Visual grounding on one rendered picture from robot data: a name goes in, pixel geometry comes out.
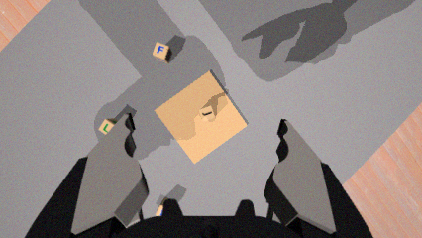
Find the tan wooden letter block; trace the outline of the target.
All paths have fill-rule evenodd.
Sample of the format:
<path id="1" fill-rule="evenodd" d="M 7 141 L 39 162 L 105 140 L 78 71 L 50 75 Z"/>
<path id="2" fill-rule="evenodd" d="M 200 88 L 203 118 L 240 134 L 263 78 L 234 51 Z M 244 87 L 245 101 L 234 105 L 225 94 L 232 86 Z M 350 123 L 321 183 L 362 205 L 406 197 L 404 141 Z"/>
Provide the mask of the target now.
<path id="1" fill-rule="evenodd" d="M 199 112 L 200 112 L 203 122 L 215 118 L 215 114 L 211 105 L 199 109 Z"/>
<path id="2" fill-rule="evenodd" d="M 160 206 L 159 206 L 159 208 L 158 208 L 158 211 L 157 211 L 157 213 L 156 213 L 156 216 L 160 216 L 160 215 L 161 215 L 161 212 L 162 212 L 162 207 L 163 207 L 163 203 L 164 203 L 166 200 L 167 200 L 167 198 L 164 198 L 164 199 L 163 199 L 163 201 L 161 202 L 161 204 L 160 204 Z"/>
<path id="3" fill-rule="evenodd" d="M 113 119 L 105 119 L 102 125 L 100 126 L 99 130 L 104 134 L 107 134 L 108 131 L 118 122 L 115 118 Z"/>
<path id="4" fill-rule="evenodd" d="M 169 63 L 169 60 L 172 55 L 172 51 L 169 46 L 166 46 L 161 43 L 156 43 L 155 49 L 153 51 L 153 55 L 157 60 Z"/>

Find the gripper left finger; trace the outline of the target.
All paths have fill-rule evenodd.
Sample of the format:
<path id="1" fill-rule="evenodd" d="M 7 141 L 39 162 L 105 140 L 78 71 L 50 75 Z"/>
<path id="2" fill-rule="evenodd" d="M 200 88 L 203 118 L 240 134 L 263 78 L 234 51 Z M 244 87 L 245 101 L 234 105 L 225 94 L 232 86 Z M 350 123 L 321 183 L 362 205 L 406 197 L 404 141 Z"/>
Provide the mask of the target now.
<path id="1" fill-rule="evenodd" d="M 76 162 L 25 238 L 113 238 L 143 220 L 149 188 L 133 159 L 134 130 L 132 114 L 125 113 Z"/>

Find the tan flat mat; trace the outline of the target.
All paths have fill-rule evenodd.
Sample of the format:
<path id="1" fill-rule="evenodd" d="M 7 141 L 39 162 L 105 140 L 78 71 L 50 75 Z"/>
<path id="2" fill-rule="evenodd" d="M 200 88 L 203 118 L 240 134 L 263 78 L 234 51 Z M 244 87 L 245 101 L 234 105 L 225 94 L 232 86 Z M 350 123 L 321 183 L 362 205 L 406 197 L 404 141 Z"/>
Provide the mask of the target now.
<path id="1" fill-rule="evenodd" d="M 203 122 L 199 109 L 209 105 L 215 118 Z M 194 164 L 248 126 L 210 71 L 157 108 L 156 114 Z"/>

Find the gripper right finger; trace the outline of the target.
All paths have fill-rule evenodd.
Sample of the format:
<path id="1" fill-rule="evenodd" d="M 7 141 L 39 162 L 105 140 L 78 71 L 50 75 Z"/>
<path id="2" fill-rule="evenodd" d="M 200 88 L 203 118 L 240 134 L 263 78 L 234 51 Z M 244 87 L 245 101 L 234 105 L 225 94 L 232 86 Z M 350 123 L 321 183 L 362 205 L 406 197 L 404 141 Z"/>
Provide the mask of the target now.
<path id="1" fill-rule="evenodd" d="M 301 238 L 373 238 L 352 200 L 327 164 L 286 119 L 277 131 L 279 161 L 264 189 L 266 218 Z"/>

